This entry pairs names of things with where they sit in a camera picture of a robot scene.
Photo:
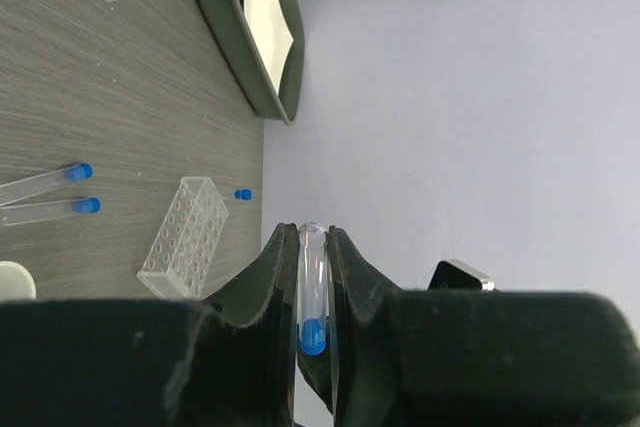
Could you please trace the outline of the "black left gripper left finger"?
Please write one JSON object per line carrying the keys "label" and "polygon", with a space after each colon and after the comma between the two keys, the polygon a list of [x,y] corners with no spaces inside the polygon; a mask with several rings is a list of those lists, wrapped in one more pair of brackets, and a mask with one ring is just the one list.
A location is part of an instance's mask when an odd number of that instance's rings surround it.
{"label": "black left gripper left finger", "polygon": [[298,234],[201,301],[1,306],[5,426],[290,426]]}

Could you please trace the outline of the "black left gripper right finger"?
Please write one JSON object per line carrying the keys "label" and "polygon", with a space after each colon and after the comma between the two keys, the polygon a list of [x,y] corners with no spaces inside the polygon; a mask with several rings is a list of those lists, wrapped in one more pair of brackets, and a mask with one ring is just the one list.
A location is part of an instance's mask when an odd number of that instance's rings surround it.
{"label": "black left gripper right finger", "polygon": [[586,292],[404,290],[331,228],[338,426],[635,426],[639,345]]}

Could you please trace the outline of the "clear acrylic test tube rack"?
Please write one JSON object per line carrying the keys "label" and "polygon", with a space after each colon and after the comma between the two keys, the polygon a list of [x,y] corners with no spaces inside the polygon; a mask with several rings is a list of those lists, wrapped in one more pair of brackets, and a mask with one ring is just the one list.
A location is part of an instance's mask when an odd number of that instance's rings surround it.
{"label": "clear acrylic test tube rack", "polygon": [[199,299],[229,211],[209,177],[183,177],[136,277],[160,299]]}

